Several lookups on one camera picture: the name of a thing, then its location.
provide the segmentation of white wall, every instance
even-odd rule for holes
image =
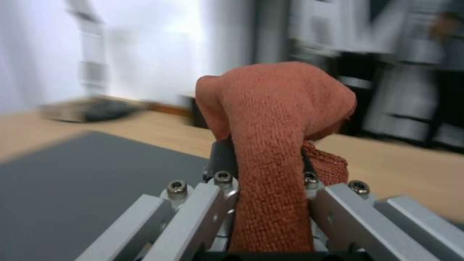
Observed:
[[[0,1],[0,113],[40,104],[40,84],[19,5],[16,1]]]
[[[43,102],[85,95],[81,37],[65,0],[16,2]],[[104,21],[110,95],[182,105],[196,79],[250,62],[251,1],[94,0]]]

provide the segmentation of orange cloth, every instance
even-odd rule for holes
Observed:
[[[356,107],[354,93],[314,66],[285,62],[201,77],[196,101],[216,139],[232,135],[237,157],[240,197],[229,250],[311,251],[301,148],[340,127]],[[308,142],[304,148],[321,180],[346,182],[344,159]]]

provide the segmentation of black object on floor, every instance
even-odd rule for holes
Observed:
[[[74,260],[141,194],[207,160],[89,132],[0,165],[0,260]]]

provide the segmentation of metal bar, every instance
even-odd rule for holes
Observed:
[[[438,260],[345,184],[318,191],[310,206],[329,250],[364,248],[379,261]]]
[[[226,199],[219,186],[197,185],[144,261],[192,260],[211,244],[226,215]]]
[[[133,260],[173,215],[168,201],[142,195],[76,261]]]
[[[464,260],[464,232],[407,196],[378,201],[384,216],[441,260]]]

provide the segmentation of blurry furniture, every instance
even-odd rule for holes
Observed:
[[[362,126],[379,88],[385,63],[375,53],[341,52],[335,64],[335,77],[356,94],[358,102],[356,112],[340,133],[359,136],[363,134]]]

